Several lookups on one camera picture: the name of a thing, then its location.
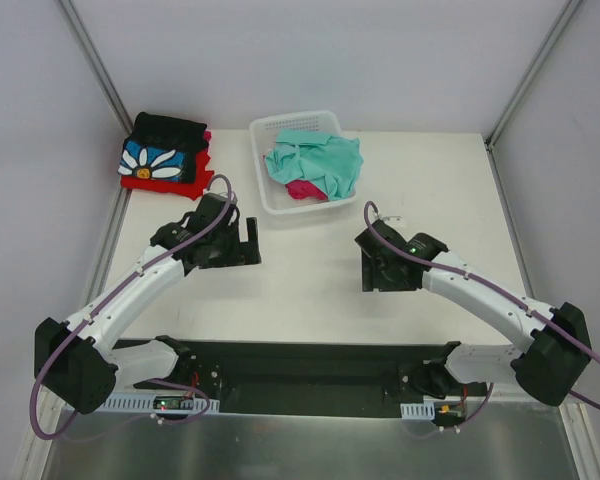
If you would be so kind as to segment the white plastic basket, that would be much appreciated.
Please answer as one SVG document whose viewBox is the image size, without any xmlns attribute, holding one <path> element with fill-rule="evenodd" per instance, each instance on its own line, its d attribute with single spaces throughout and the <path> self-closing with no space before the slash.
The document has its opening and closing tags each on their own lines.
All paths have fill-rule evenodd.
<svg viewBox="0 0 600 480">
<path fill-rule="evenodd" d="M 249 126 L 264 210 L 277 217 L 343 207 L 356 200 L 360 141 L 343 136 L 329 110 L 259 118 Z"/>
</svg>

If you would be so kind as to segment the teal t shirt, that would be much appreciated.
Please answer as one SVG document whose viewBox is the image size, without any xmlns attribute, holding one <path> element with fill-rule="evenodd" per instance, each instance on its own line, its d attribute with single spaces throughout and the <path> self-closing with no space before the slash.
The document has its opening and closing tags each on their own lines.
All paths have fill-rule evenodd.
<svg viewBox="0 0 600 480">
<path fill-rule="evenodd" d="M 353 195 L 364 162 L 357 138 L 303 130 L 281 131 L 263 161 L 275 182 L 310 181 L 328 201 Z"/>
</svg>

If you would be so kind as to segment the left aluminium frame post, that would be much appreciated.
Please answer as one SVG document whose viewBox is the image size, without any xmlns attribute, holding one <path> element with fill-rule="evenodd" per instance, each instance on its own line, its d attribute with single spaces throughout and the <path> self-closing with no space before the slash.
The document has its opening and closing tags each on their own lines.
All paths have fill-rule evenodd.
<svg viewBox="0 0 600 480">
<path fill-rule="evenodd" d="M 58 0 L 56 4 L 61 11 L 71 34 L 77 42 L 95 80 L 111 107 L 123 131 L 129 134 L 133 121 L 118 93 L 111 76 L 94 44 L 78 9 L 73 1 Z"/>
</svg>

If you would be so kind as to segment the magenta t shirt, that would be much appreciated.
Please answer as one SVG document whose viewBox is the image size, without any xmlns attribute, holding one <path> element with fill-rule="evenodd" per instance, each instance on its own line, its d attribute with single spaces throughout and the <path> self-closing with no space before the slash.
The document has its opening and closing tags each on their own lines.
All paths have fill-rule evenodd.
<svg viewBox="0 0 600 480">
<path fill-rule="evenodd" d="M 295 200 L 316 199 L 325 201 L 327 195 L 316 187 L 313 183 L 306 180 L 293 180 L 285 185 L 289 196 Z"/>
</svg>

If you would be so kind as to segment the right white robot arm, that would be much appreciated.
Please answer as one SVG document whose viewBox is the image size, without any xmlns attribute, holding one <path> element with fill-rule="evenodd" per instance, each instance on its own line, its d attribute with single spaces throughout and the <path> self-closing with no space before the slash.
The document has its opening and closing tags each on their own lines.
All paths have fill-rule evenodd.
<svg viewBox="0 0 600 480">
<path fill-rule="evenodd" d="M 364 291 L 424 289 L 460 306 L 508 341 L 447 343 L 441 358 L 410 377 L 412 387 L 423 394 L 443 398 L 464 384 L 513 384 L 545 405 L 559 406 L 588 366 L 591 342 L 578 307 L 553 307 L 512 293 L 472 272 L 434 237 L 418 233 L 405 240 L 382 220 L 355 242 L 361 250 Z"/>
</svg>

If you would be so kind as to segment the pink folded t shirt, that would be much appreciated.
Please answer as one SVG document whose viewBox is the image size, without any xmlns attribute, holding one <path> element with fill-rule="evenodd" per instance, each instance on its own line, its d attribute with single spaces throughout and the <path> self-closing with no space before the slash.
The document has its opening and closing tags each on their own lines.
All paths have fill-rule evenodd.
<svg viewBox="0 0 600 480">
<path fill-rule="evenodd" d="M 211 139 L 212 139 L 212 133 L 209 130 L 206 130 L 204 132 L 203 139 L 206 142 L 205 149 L 208 150 L 209 146 L 210 146 Z"/>
</svg>

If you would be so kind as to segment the red folded t shirt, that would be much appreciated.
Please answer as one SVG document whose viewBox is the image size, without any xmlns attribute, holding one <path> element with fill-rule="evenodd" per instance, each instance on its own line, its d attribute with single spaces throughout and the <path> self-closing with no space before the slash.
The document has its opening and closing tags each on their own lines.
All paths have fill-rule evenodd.
<svg viewBox="0 0 600 480">
<path fill-rule="evenodd" d="M 202 150 L 195 157 L 195 180 L 193 182 L 175 182 L 159 179 L 140 179 L 133 176 L 121 176 L 120 186 L 130 190 L 150 191 L 160 194 L 174 194 L 196 200 L 209 184 L 214 171 L 208 168 L 211 157 L 208 150 Z"/>
</svg>

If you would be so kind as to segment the right aluminium frame post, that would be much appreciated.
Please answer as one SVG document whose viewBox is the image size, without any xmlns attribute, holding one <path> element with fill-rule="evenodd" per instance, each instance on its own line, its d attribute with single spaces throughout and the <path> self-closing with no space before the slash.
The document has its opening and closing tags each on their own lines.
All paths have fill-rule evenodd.
<svg viewBox="0 0 600 480">
<path fill-rule="evenodd" d="M 540 43 L 531 62 L 525 69 L 520 81 L 517 83 L 510 99 L 499 115 L 491 133 L 485 138 L 485 146 L 488 152 L 493 151 L 497 142 L 504 134 L 507 126 L 530 93 L 537 77 L 542 72 L 545 64 L 583 5 L 583 0 L 568 0 L 562 6 L 558 16 L 553 21 L 548 33 Z"/>
</svg>

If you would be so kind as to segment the aluminium frame post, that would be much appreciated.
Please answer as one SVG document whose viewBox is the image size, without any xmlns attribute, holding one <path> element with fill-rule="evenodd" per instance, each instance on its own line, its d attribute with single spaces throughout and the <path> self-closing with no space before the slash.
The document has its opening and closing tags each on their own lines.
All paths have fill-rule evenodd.
<svg viewBox="0 0 600 480">
<path fill-rule="evenodd" d="M 123 131 L 129 134 L 133 121 L 118 93 L 111 76 L 94 44 L 78 9 L 73 1 L 58 0 L 56 4 L 61 11 L 71 34 L 77 42 L 95 80 L 111 107 Z"/>
<path fill-rule="evenodd" d="M 553 21 L 548 33 L 540 43 L 531 62 L 525 69 L 520 81 L 517 83 L 510 99 L 499 115 L 491 133 L 485 138 L 485 146 L 488 152 L 493 151 L 497 142 L 504 134 L 507 126 L 530 93 L 537 77 L 542 72 L 545 64 L 583 5 L 583 0 L 568 0 L 562 6 L 558 16 Z"/>
</svg>

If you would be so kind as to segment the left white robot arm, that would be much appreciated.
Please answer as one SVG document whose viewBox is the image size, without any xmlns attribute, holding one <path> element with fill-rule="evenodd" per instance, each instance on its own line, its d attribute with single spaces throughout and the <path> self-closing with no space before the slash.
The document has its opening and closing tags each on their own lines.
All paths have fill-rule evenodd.
<svg viewBox="0 0 600 480">
<path fill-rule="evenodd" d="M 108 290 L 34 334 L 34 376 L 78 413 L 96 411 L 122 387 L 159 379 L 168 388 L 191 385 L 192 352 L 161 335 L 132 347 L 117 342 L 162 293 L 194 270 L 258 265 L 256 218 L 242 219 L 235 202 L 204 195 L 195 210 L 160 227 L 134 266 Z"/>
</svg>

